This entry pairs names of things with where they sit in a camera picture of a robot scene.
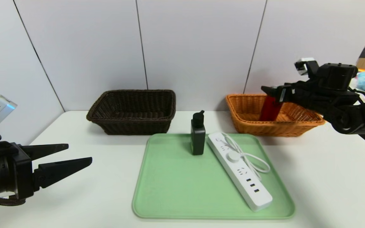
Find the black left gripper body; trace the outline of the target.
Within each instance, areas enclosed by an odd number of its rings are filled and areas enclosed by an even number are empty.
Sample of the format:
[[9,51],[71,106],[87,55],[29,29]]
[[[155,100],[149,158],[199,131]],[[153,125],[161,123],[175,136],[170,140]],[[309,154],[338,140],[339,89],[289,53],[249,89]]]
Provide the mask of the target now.
[[13,192],[11,200],[33,196],[32,160],[16,143],[0,142],[0,193]]

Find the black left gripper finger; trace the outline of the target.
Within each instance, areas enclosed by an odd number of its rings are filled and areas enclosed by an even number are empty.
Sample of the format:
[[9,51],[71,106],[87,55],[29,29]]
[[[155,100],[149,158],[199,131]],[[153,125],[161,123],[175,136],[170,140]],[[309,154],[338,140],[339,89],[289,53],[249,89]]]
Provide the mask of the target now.
[[45,144],[45,145],[29,145],[19,146],[29,158],[34,161],[69,148],[68,144]]
[[80,158],[67,161],[58,161],[40,164],[33,173],[33,189],[39,191],[73,175],[90,166],[93,158]]

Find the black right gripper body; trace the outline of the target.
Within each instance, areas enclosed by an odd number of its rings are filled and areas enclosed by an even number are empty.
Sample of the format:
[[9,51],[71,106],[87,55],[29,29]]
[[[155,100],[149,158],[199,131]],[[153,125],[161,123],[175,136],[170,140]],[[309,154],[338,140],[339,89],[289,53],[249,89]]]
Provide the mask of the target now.
[[306,82],[285,83],[278,87],[279,102],[309,107],[312,103],[312,87]]

